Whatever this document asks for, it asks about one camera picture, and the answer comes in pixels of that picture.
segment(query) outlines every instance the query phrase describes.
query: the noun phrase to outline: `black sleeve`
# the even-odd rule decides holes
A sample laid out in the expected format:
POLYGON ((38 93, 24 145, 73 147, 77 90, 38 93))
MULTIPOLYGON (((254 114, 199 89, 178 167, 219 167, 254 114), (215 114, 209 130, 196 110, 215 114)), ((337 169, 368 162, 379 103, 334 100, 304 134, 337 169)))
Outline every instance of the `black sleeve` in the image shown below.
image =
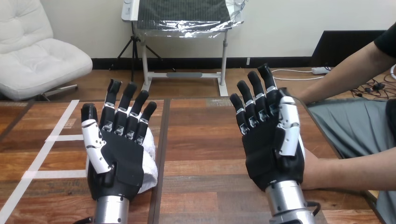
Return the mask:
POLYGON ((396 58, 396 23, 375 39, 374 44, 385 54, 396 58))

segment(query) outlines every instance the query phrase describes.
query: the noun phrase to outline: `robotic hand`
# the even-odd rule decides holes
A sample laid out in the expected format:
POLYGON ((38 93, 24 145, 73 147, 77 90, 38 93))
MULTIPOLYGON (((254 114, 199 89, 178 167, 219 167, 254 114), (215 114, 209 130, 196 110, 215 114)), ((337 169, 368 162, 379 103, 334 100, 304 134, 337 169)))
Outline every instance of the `robotic hand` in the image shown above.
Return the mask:
POLYGON ((306 202, 300 188, 304 174, 304 146, 300 137, 297 106, 285 88, 277 89, 267 64, 258 68, 265 82, 254 71, 247 76, 255 100, 244 81, 237 86, 245 107, 236 93, 230 100, 242 133, 249 177, 264 190, 270 204, 271 224, 314 224, 320 204, 306 202), (317 206, 312 213, 307 207, 317 206))
MULTIPOLYGON (((136 91, 136 85, 129 83, 115 108, 121 82, 111 80, 106 101, 98 123, 96 108, 84 104, 81 121, 87 157, 87 179, 91 196, 97 201, 93 219, 96 224, 126 224, 129 201, 132 200, 143 182, 143 140, 148 122, 156 109, 150 102, 138 119, 143 104, 149 96, 141 91, 130 113, 128 106, 136 91)), ((76 224, 91 223, 86 218, 76 224)))

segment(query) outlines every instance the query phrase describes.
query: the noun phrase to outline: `white wall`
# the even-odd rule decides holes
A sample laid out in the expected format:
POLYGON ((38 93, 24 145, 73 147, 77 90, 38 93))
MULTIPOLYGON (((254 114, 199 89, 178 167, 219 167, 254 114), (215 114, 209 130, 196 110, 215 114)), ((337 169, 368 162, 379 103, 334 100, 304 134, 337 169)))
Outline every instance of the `white wall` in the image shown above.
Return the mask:
MULTIPOLYGON (((131 35, 123 0, 41 0, 55 38, 92 58, 117 57, 131 35)), ((324 30, 387 29, 395 0, 250 0, 245 23, 229 32, 229 57, 310 56, 324 30)), ((149 38, 162 57, 221 57, 216 39, 149 38)), ((131 57, 129 48, 124 57, 131 57)))

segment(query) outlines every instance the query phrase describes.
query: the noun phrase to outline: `gray pants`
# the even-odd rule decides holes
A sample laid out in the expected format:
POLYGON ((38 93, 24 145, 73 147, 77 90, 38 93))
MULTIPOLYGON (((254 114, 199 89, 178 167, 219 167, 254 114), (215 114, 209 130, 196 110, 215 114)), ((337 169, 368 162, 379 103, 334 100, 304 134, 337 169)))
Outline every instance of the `gray pants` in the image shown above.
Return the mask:
MULTIPOLYGON (((352 98, 323 101, 309 110, 340 155, 353 158, 396 147, 385 106, 386 101, 352 98)), ((377 210, 387 224, 395 224, 396 191, 381 191, 377 210)))

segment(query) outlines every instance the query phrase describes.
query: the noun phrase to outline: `tripod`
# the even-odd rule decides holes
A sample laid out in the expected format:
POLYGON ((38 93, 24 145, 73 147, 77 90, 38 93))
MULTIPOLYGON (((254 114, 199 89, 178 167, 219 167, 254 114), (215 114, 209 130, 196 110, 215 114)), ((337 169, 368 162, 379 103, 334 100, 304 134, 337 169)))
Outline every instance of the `tripod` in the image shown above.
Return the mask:
MULTIPOLYGON (((134 81, 134 63, 135 63, 135 58, 139 59, 138 54, 137 54, 137 42, 141 42, 141 39, 139 37, 137 37, 135 35, 135 31, 134 31, 134 22, 131 22, 132 24, 132 36, 131 39, 128 41, 128 43, 125 45, 124 49, 121 51, 121 53, 118 55, 117 57, 117 61, 115 64, 112 64, 111 67, 109 68, 109 70, 116 70, 117 69, 117 64, 120 61, 120 58, 122 56, 122 54, 124 54, 125 50, 127 49, 127 47, 133 42, 132 44, 132 67, 131 67, 131 81, 134 81)), ((153 51, 149 46, 146 45, 146 48, 153 53, 158 60, 160 60, 161 63, 164 63, 163 59, 155 52, 153 51)), ((174 69, 172 66, 167 66, 170 69, 172 69, 173 72, 176 72, 176 69, 174 69)))

